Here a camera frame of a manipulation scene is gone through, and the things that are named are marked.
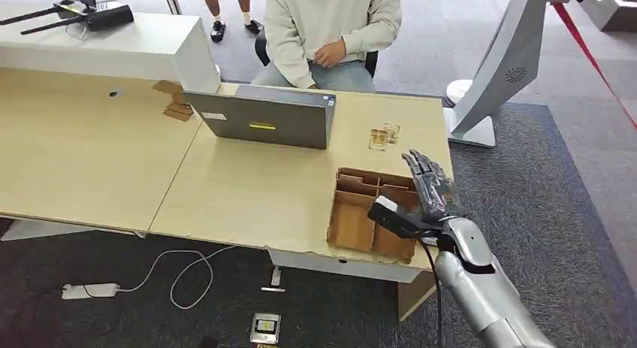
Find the red rope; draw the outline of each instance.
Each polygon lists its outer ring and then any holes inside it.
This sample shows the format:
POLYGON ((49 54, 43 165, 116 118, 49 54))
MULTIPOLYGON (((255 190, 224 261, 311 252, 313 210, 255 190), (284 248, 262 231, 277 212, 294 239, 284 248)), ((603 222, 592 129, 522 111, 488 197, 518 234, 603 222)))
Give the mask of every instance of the red rope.
POLYGON ((606 76, 604 76, 604 73, 602 73, 602 69, 599 68, 599 65, 597 64, 597 60, 595 60, 595 58, 593 57, 593 54, 591 54, 590 50, 588 50, 588 47, 584 43, 584 39, 581 37, 579 31, 577 30, 577 27, 575 27, 575 24, 573 23, 573 20, 571 19, 568 11, 566 11, 564 4, 561 2, 553 2, 551 3, 551 5, 553 5, 553 7, 555 8, 555 12, 557 12, 557 14, 560 15, 562 22, 564 22, 564 25, 566 25, 566 28, 569 30, 571 35, 573 35, 573 38, 575 39, 575 41, 577 41, 579 47, 584 52, 584 55, 586 55, 586 57, 588 58, 588 61, 590 61, 590 64, 593 65, 595 70, 597 70, 597 73, 599 74, 599 76, 602 77, 602 80, 604 81, 606 86, 608 86, 608 89, 611 90, 613 96, 617 99, 617 102, 623 109, 623 112, 626 114, 626 116, 628 116, 628 119, 632 123, 632 126, 635 128, 635 130, 637 130, 637 123, 628 112, 628 109, 626 109, 626 107, 623 105, 623 103, 619 99, 619 96, 617 96, 617 94, 615 93, 611 85, 606 80, 606 76))

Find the electrical outlet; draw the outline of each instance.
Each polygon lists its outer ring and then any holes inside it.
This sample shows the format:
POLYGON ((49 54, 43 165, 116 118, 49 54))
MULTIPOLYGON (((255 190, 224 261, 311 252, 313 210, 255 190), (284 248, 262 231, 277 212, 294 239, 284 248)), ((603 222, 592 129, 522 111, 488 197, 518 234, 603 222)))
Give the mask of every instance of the electrical outlet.
POLYGON ((117 289, 119 286, 115 283, 86 284, 84 286, 67 284, 62 287, 62 299, 109 298, 117 294, 117 289))

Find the white cable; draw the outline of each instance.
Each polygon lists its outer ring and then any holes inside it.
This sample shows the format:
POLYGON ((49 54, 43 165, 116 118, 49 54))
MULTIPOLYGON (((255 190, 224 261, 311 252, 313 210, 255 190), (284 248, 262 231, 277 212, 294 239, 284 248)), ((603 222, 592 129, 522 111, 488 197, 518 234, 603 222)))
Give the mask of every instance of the white cable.
POLYGON ((150 274, 152 274, 152 271, 155 269, 155 266, 157 265, 157 262, 159 261, 159 259, 162 256, 165 256, 166 254, 171 254, 171 253, 192 253, 192 254, 197 254, 199 255, 201 258, 195 260, 194 262, 188 264, 188 266, 186 266, 181 273, 179 273, 179 275, 177 275, 177 278, 175 278, 175 281, 173 282, 173 285, 171 286, 171 302, 174 304, 175 307, 178 307, 179 309, 183 309, 183 310, 188 310, 192 307, 194 307, 195 305, 197 305, 201 299, 204 299, 204 296, 206 295, 206 293, 208 293, 208 291, 210 290, 210 287, 213 285, 213 278, 214 278, 214 272, 213 272, 213 266, 210 265, 210 262, 208 262, 208 259, 214 257, 215 255, 219 254, 220 252, 232 249, 232 248, 236 248, 236 246, 232 246, 232 247, 225 247, 223 249, 217 250, 216 252, 210 254, 209 256, 204 256, 204 254, 201 254, 201 252, 199 252, 198 250, 166 250, 165 252, 163 252, 162 254, 159 254, 159 256, 157 256, 157 258, 155 258, 155 262, 153 262, 152 266, 150 267, 150 270, 148 271, 148 274, 146 275, 146 278, 144 278, 144 280, 142 280, 141 283, 139 283, 139 285, 137 285, 134 288, 131 289, 117 289, 117 292, 134 292, 136 290, 138 290, 139 288, 141 288, 144 284, 146 284, 146 282, 148 281, 148 278, 150 278, 150 274), (208 283, 208 286, 206 287, 206 289, 204 290, 203 293, 201 293, 201 296, 199 297, 199 299, 197 299, 195 301, 195 303, 190 304, 187 307, 184 307, 182 305, 179 305, 174 297, 173 297, 173 291, 175 289, 175 286, 177 285, 177 282, 179 281, 179 279, 181 278, 182 275, 184 275, 185 272, 187 272, 188 269, 190 269, 192 266, 196 265, 197 263, 200 262, 205 262, 206 265, 208 266, 208 269, 210 269, 210 282, 208 283))

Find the beige sweatshirt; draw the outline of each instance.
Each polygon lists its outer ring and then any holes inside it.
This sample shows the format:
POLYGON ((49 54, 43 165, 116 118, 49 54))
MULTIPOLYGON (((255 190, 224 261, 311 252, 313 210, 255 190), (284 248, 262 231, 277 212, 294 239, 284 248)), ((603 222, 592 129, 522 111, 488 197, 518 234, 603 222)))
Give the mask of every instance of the beige sweatshirt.
POLYGON ((394 42, 401 18, 400 0, 266 0, 267 53, 292 85, 307 88, 315 51, 342 37, 341 62, 364 60, 394 42))

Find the cardboard tray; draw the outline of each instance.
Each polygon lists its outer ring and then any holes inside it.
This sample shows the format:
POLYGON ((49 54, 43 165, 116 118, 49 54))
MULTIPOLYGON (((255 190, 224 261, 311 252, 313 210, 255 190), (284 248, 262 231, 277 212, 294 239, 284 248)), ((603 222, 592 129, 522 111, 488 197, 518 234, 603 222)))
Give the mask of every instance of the cardboard tray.
POLYGON ((418 193, 411 177, 340 168, 334 188, 328 243, 333 247, 410 263, 415 253, 415 240, 401 239, 367 218, 367 212, 379 195, 408 209, 418 206, 418 193))

